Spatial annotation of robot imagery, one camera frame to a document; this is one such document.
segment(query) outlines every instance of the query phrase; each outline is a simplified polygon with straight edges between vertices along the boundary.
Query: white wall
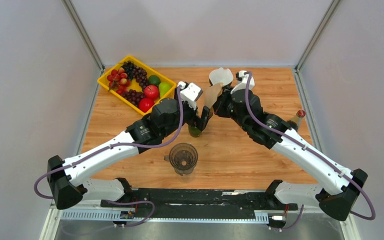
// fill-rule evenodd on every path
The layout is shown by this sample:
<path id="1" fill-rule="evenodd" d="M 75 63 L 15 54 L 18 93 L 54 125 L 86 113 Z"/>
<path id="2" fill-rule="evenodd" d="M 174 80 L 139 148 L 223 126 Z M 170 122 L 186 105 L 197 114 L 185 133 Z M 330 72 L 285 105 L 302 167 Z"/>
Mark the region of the white wall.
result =
<path id="1" fill-rule="evenodd" d="M 331 0 L 72 0 L 105 65 L 296 65 Z"/>
<path id="2" fill-rule="evenodd" d="M 75 154 L 98 74 L 60 1 L 0 0 L 0 239 L 39 238 L 50 201 L 33 183 Z"/>
<path id="3" fill-rule="evenodd" d="M 342 1 L 302 76 L 327 155 L 368 173 L 361 239 L 384 239 L 384 1 Z M 370 214 L 362 197 L 355 209 Z"/>

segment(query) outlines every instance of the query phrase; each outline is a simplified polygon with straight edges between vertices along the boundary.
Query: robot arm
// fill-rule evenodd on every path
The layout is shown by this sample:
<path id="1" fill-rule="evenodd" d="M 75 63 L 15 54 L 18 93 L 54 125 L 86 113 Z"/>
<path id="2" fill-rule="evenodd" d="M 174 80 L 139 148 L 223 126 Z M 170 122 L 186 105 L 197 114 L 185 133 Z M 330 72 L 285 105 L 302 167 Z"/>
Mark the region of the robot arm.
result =
<path id="1" fill-rule="evenodd" d="M 288 122 L 275 114 L 263 111 L 259 97 L 249 90 L 249 105 L 257 119 L 269 128 L 291 136 L 301 142 L 304 147 L 257 124 L 250 116 L 245 103 L 245 85 L 248 79 L 246 71 L 238 72 L 236 78 L 239 81 L 238 85 L 231 87 L 230 84 L 225 84 L 222 88 L 222 94 L 213 105 L 214 114 L 233 119 L 254 142 L 284 155 L 318 182 L 318 184 L 291 184 L 275 180 L 267 188 L 266 193 L 273 194 L 283 204 L 295 203 L 320 207 L 332 218 L 345 221 L 360 192 L 343 176 L 348 176 L 363 187 L 367 174 L 361 169 L 351 171 L 326 157 L 306 142 Z M 250 88 L 254 86 L 253 78 L 249 86 Z M 335 172 L 327 163 L 311 154 L 309 149 L 325 157 L 341 173 Z"/>
<path id="2" fill-rule="evenodd" d="M 197 117 L 196 101 L 202 94 L 201 88 L 194 83 L 180 82 L 181 89 L 174 99 L 165 98 L 152 108 L 152 112 L 128 126 L 111 140 L 77 156 L 61 159 L 58 155 L 48 160 L 48 172 L 60 167 L 65 170 L 55 172 L 47 177 L 52 196 L 58 209 L 70 208 L 84 200 L 120 199 L 130 186 L 122 178 L 115 180 L 90 179 L 92 175 L 102 169 L 125 158 L 133 157 L 148 150 L 147 147 L 133 145 L 118 145 L 120 143 L 155 146 L 179 127 L 180 107 L 183 109 L 183 122 L 205 126 L 203 115 Z"/>

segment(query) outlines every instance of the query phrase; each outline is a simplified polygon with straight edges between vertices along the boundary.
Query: wooden table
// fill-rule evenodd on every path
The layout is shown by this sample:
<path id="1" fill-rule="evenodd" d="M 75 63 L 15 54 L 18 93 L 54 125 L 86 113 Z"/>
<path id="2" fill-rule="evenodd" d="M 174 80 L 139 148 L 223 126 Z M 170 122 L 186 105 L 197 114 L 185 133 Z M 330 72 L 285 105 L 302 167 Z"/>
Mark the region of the wooden table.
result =
<path id="1" fill-rule="evenodd" d="M 209 87 L 211 67 L 157 67 L 155 70 L 178 82 L 194 82 L 204 91 Z M 233 74 L 244 68 L 233 67 Z M 301 103 L 289 68 L 247 68 L 252 71 L 261 105 L 269 113 L 287 120 Z M 198 101 L 204 105 L 204 95 Z M 91 115 L 82 151 L 88 151 L 124 131 L 142 116 L 101 88 Z M 303 121 L 300 135 L 311 141 L 307 124 Z M 198 162 L 190 175 L 175 173 L 164 155 L 178 143 L 190 143 L 198 151 Z M 214 116 L 205 131 L 193 138 L 184 125 L 178 138 L 169 146 L 150 149 L 140 155 L 121 160 L 93 176 L 112 180 L 126 178 L 134 188 L 191 188 L 191 189 L 266 189 L 274 179 L 291 183 L 316 181 L 286 157 L 253 142 L 229 118 Z"/>

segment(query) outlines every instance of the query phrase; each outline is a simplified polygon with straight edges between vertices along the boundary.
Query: bottle cap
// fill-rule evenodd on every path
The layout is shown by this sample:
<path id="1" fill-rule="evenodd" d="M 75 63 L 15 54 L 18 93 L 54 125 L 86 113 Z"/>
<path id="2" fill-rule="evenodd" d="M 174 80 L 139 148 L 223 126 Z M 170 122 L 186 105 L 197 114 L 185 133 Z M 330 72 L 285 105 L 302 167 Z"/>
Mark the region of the bottle cap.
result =
<path id="1" fill-rule="evenodd" d="M 306 116 L 306 111 L 304 111 L 304 110 L 299 110 L 298 112 L 296 112 L 296 115 L 298 116 L 298 117 L 300 117 L 300 118 L 303 118 L 303 117 L 305 117 Z"/>

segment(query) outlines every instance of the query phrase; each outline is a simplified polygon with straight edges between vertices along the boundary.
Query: yellow tray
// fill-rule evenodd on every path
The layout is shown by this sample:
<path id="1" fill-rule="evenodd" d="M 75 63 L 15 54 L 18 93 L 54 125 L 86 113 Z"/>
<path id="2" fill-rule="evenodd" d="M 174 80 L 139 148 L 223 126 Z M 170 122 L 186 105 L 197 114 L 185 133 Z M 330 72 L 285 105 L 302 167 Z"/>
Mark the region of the yellow tray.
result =
<path id="1" fill-rule="evenodd" d="M 161 99 L 174 98 L 175 89 L 176 89 L 177 84 L 174 81 L 168 79 L 166 76 L 162 75 L 161 73 L 150 68 L 149 66 L 147 66 L 143 62 L 137 60 L 136 58 L 134 58 L 131 55 L 126 56 L 125 58 L 123 58 L 123 60 L 121 60 L 119 63 L 117 63 L 115 66 L 113 66 L 110 70 L 106 71 L 106 73 L 104 75 L 102 75 L 100 78 L 98 78 L 98 83 L 104 89 L 106 89 L 108 91 L 108 89 L 110 89 L 110 87 L 108 87 L 108 84 L 110 84 L 110 81 L 107 80 L 107 76 L 111 74 L 111 71 L 113 69 L 118 71 L 119 68 L 123 65 L 123 63 L 127 62 L 127 61 L 131 61 L 134 63 L 135 66 L 138 66 L 138 67 L 145 69 L 147 78 L 149 78 L 151 75 L 156 75 L 159 77 L 159 79 L 161 80 L 162 83 L 168 83 L 171 85 L 171 88 L 169 91 L 167 91 L 163 96 L 160 96 L 158 99 L 156 99 L 154 101 L 155 102 L 154 106 L 157 105 Z M 127 90 L 130 90 L 130 89 L 136 90 L 137 92 L 142 92 L 141 86 L 139 86 L 139 83 L 137 83 L 135 79 L 131 80 L 131 85 L 127 88 Z M 127 101 L 127 99 L 125 99 L 124 97 L 122 97 L 118 93 L 116 93 L 116 91 L 111 89 L 109 92 L 112 93 L 113 95 L 115 95 L 117 98 L 119 98 L 125 104 L 129 105 L 132 109 L 134 109 L 136 112 L 138 112 L 142 116 L 149 114 L 152 111 L 152 108 L 154 107 L 154 106 L 152 106 L 147 112 L 143 112 L 139 108 L 137 108 L 133 104 L 131 104 L 129 101 Z"/>

